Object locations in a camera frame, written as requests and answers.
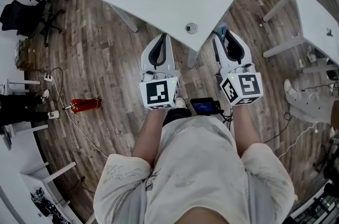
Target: person's leg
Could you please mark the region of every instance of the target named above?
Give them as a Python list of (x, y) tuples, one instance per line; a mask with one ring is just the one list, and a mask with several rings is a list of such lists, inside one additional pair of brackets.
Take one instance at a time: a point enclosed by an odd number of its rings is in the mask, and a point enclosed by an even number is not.
[(18, 109), (16, 117), (19, 120), (19, 122), (21, 121), (39, 122), (49, 119), (48, 112), (36, 112), (28, 110), (26, 108)]
[(297, 118), (309, 122), (331, 123), (331, 112), (335, 99), (321, 96), (317, 92), (299, 92), (292, 88), (289, 80), (285, 80), (284, 90), (290, 112)]
[(25, 95), (1, 95), (0, 102), (1, 106), (14, 109), (41, 104), (42, 98), (40, 95), (36, 96), (35, 93), (27, 93)]
[(186, 108), (186, 104), (183, 99), (177, 98), (175, 102), (175, 107), (175, 109), (171, 109), (168, 111), (163, 126), (169, 124), (174, 120), (189, 118), (192, 116), (191, 111)]
[(48, 120), (48, 112), (30, 111), (24, 107), (14, 109), (2, 109), (0, 111), (0, 125), (9, 125), (22, 121), (39, 122)]
[(293, 105), (291, 105), (290, 107), (290, 114), (298, 118), (299, 120), (305, 120), (305, 121), (312, 122), (312, 123), (319, 122), (319, 120), (317, 120), (316, 118), (311, 117), (309, 114), (296, 108)]

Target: power strip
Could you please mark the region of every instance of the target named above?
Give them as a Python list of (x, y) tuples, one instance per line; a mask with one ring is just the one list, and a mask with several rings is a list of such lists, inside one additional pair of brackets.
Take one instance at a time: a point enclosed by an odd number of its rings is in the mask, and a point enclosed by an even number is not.
[(53, 77), (50, 74), (49, 75), (45, 75), (44, 79), (45, 79), (45, 81), (49, 81), (49, 82), (53, 81)]

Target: person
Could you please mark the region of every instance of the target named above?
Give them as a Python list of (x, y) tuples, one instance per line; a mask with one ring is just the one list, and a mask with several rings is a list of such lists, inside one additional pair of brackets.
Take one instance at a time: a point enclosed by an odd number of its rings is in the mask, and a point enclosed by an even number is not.
[(98, 223), (281, 224), (293, 183), (247, 106), (233, 106), (235, 139), (217, 118), (191, 117), (183, 99), (176, 107), (166, 118), (148, 113), (131, 157), (108, 157), (93, 203)]
[(38, 104), (45, 104), (49, 97), (49, 90), (36, 95), (27, 93), (25, 95), (0, 95), (0, 126), (5, 126), (22, 121), (39, 122), (48, 119), (57, 119), (60, 116), (58, 110), (53, 112), (36, 112), (25, 108)]
[(292, 88), (291, 82), (284, 82), (286, 100), (291, 104), (290, 114), (308, 122), (324, 122), (339, 129), (339, 100), (318, 92), (299, 92)]

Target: black pants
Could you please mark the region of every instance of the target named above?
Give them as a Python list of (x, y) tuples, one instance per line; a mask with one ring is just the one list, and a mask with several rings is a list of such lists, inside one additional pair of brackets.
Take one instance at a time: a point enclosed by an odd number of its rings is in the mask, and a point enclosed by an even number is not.
[(187, 108), (175, 108), (175, 109), (171, 109), (169, 110), (169, 112), (167, 113), (167, 116), (164, 120), (164, 124), (163, 126), (165, 126), (166, 124), (177, 120), (177, 119), (182, 119), (182, 118), (189, 118), (192, 116), (192, 113), (190, 110), (188, 110)]
[(47, 112), (30, 111), (26, 106), (31, 107), (41, 104), (40, 96), (35, 93), (27, 95), (0, 95), (0, 126), (18, 123), (22, 121), (44, 121), (48, 120)]

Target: black office chair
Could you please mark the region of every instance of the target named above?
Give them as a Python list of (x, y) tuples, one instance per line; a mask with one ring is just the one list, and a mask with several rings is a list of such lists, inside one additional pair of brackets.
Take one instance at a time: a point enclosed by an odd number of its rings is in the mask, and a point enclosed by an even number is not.
[(41, 22), (44, 24), (41, 35), (44, 35), (44, 45), (48, 46), (48, 33), (51, 28), (57, 29), (59, 33), (63, 30), (54, 26), (52, 22), (55, 18), (61, 13), (63, 14), (64, 10), (59, 10), (57, 14), (52, 15), (52, 7), (50, 7), (47, 20), (43, 19), (44, 8), (46, 1), (38, 1), (35, 6), (27, 6), (19, 3), (14, 0), (11, 4), (6, 5), (2, 14), (0, 16), (0, 22), (2, 23), (2, 30), (17, 30), (17, 35), (23, 35), (31, 38), (34, 35), (34, 32)]

